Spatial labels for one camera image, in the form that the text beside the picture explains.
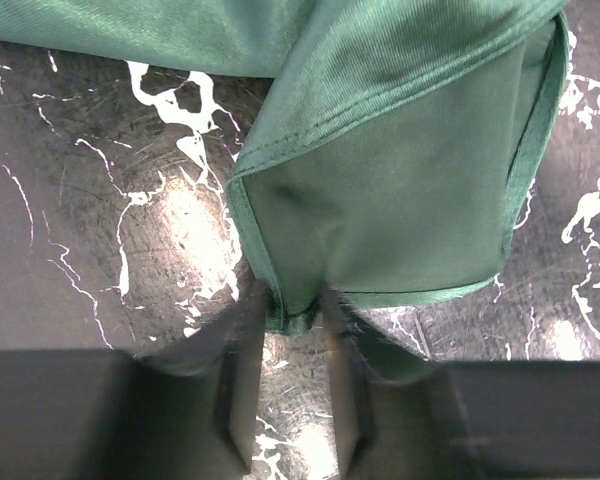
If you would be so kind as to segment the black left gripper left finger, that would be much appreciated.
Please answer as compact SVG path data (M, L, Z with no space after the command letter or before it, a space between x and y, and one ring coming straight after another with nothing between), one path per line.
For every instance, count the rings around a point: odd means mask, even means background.
M143 359L133 376L132 479L240 479L252 463L265 289Z

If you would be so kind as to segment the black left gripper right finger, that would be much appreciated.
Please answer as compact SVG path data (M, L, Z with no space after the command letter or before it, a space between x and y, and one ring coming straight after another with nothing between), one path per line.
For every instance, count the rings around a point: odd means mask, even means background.
M429 394L441 365L395 343L332 287L320 309L341 478L459 478Z

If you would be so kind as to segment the dark green cloth napkin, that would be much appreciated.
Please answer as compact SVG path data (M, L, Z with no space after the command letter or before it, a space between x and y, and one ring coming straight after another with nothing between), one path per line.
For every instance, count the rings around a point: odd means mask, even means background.
M324 284L362 309L472 293L502 270L568 64L562 1L0 1L0 41L272 86L227 184L307 331Z

